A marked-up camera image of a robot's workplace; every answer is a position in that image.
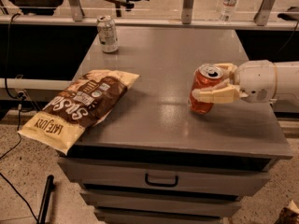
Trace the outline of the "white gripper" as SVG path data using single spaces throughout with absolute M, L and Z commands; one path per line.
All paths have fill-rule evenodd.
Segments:
M 242 99 L 249 103 L 266 103 L 277 89 L 277 68 L 267 61 L 249 61 L 238 67 L 233 63 L 216 63 L 225 78 L 214 87 L 194 89 L 192 97 L 203 103 L 227 104 Z

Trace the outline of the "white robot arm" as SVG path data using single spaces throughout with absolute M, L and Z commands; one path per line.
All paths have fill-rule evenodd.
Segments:
M 298 105 L 299 62 L 272 63 L 267 60 L 248 61 L 239 66 L 232 63 L 205 65 L 204 71 L 221 71 L 221 82 L 192 91 L 198 102 L 212 104 L 232 103 L 242 99 L 249 103 L 267 103 L 276 100 Z

